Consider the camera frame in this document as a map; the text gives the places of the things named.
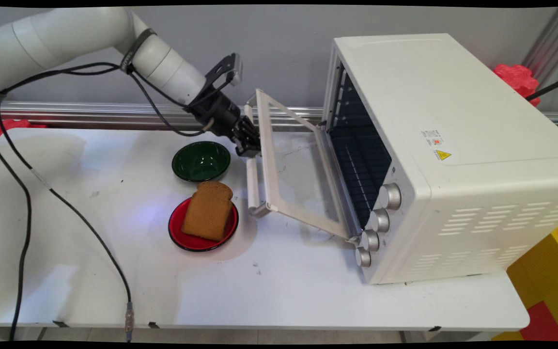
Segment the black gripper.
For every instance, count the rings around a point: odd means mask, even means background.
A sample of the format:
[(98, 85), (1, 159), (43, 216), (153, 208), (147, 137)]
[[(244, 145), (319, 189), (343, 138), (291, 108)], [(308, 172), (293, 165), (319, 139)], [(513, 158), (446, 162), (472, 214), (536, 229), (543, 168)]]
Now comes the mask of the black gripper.
[(238, 138), (234, 139), (237, 156), (253, 158), (261, 152), (257, 128), (249, 117), (241, 116), (241, 109), (221, 91), (206, 89), (193, 104), (188, 108), (189, 112), (202, 126), (214, 121), (209, 131), (217, 136), (234, 137), (233, 128), (238, 121)]

